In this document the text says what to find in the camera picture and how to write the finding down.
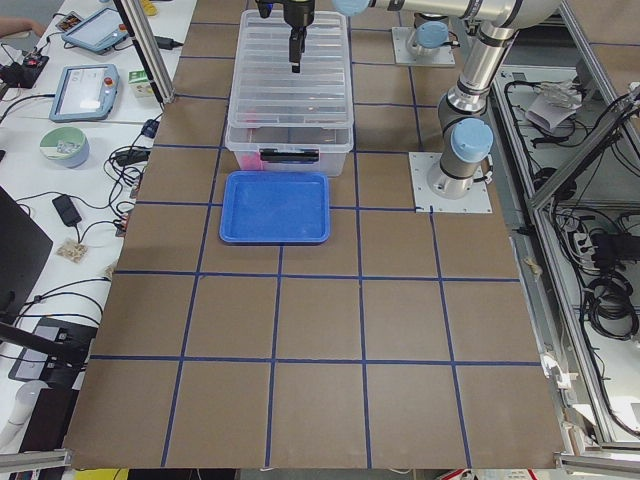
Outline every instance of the device screen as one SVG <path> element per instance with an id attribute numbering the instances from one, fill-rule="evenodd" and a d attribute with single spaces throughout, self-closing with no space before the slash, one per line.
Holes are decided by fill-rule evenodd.
<path id="1" fill-rule="evenodd" d="M 56 113 L 69 115 L 98 111 L 106 71 L 104 67 L 69 70 Z"/>
<path id="2" fill-rule="evenodd" d="M 120 14 L 107 8 L 100 15 L 87 20 L 77 30 L 70 33 L 69 38 L 88 45 L 98 45 L 113 35 L 121 23 Z"/>
<path id="3" fill-rule="evenodd" d="M 66 32 L 67 30 L 75 27 L 81 21 L 82 17 L 80 15 L 78 15 L 76 12 L 69 12 L 67 16 L 56 23 L 56 28 L 62 32 Z"/>

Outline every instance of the blue joint cap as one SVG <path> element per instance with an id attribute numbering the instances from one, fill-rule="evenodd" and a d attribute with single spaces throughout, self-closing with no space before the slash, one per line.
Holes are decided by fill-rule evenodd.
<path id="1" fill-rule="evenodd" d="M 424 48 L 438 48 L 449 41 L 449 29 L 442 22 L 426 22 L 417 28 L 416 40 Z"/>
<path id="2" fill-rule="evenodd" d="M 477 118 L 466 118 L 455 126 L 451 147 L 457 157 L 466 163 L 479 163 L 489 155 L 493 145 L 493 132 Z"/>
<path id="3" fill-rule="evenodd" d="M 370 0 L 332 0 L 333 8 L 347 17 L 359 15 L 369 8 Z"/>

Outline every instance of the clear plastic container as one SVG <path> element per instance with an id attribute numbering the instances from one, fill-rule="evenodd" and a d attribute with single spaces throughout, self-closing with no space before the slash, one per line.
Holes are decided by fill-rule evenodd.
<path id="1" fill-rule="evenodd" d="M 353 148 L 346 19 L 316 12 L 301 72 L 289 63 L 282 11 L 243 13 L 225 145 L 243 170 L 342 172 Z"/>

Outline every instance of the white mounting plate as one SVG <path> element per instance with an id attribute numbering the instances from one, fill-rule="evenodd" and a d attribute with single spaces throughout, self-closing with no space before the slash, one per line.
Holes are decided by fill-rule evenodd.
<path id="1" fill-rule="evenodd" d="M 440 47 L 432 55 L 414 57 L 407 50 L 407 38 L 411 35 L 413 27 L 393 27 L 391 36 L 393 37 L 393 52 L 396 55 L 398 65 L 410 65 L 416 67 L 454 67 L 456 61 L 453 58 L 451 47 Z"/>
<path id="2" fill-rule="evenodd" d="M 474 183 L 469 193 L 460 200 L 448 200 L 436 195 L 427 183 L 427 173 L 431 165 L 440 161 L 441 153 L 410 152 L 409 165 L 411 167 L 411 183 L 413 184 L 413 198 L 416 212 L 429 213 L 493 213 L 491 200 L 484 182 Z M 478 176 L 482 176 L 482 169 L 478 168 Z"/>

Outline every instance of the person's arm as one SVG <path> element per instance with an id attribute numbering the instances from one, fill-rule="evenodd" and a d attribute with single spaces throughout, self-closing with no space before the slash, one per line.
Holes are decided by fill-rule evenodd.
<path id="1" fill-rule="evenodd" d="M 0 38 L 14 33 L 33 30 L 37 36 L 44 35 L 46 27 L 41 23 L 24 17 L 0 17 Z"/>

